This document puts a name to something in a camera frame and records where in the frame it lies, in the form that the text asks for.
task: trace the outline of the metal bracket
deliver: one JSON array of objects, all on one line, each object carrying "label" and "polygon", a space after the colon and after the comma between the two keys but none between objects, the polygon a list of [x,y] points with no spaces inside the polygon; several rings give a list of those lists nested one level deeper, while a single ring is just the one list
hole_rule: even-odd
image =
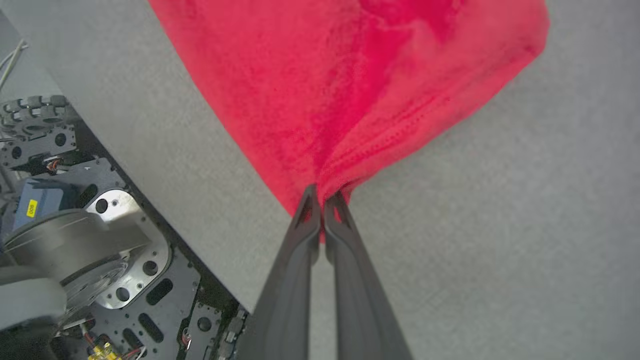
[{"label": "metal bracket", "polygon": [[167,269],[171,248],[162,232],[138,206],[131,194],[124,190],[109,190],[87,207],[87,212],[98,214],[110,227],[135,223],[151,243],[131,252],[129,269],[95,302],[107,309],[120,309],[132,302],[162,272]]}]

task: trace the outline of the red cloth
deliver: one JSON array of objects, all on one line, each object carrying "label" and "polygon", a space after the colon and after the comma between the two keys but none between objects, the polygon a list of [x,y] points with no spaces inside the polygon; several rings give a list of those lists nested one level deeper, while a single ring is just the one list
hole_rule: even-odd
[{"label": "red cloth", "polygon": [[548,29],[543,0],[150,3],[292,214],[308,184],[321,200],[350,192],[472,114],[542,52]]}]

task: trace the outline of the gray table surface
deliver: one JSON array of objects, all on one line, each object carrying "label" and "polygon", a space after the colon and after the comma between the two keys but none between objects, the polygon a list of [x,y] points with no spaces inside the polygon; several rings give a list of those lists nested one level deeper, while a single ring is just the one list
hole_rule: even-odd
[{"label": "gray table surface", "polygon": [[[535,63],[354,193],[416,359],[640,358],[640,3],[547,3]],[[289,218],[149,5],[0,4],[124,170],[252,308]],[[332,358],[325,261],[313,281],[312,357]]]}]

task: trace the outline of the gray cylindrical component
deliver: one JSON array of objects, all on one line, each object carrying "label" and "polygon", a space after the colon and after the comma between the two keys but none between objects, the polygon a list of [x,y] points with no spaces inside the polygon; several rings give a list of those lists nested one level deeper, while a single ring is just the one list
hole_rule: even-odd
[{"label": "gray cylindrical component", "polygon": [[122,253],[148,243],[137,228],[108,231],[100,216],[60,211],[16,230],[4,245],[17,265],[32,266],[63,286]]},{"label": "gray cylindrical component", "polygon": [[65,314],[67,294],[60,283],[32,268],[0,268],[0,331],[34,319],[51,323]]}]

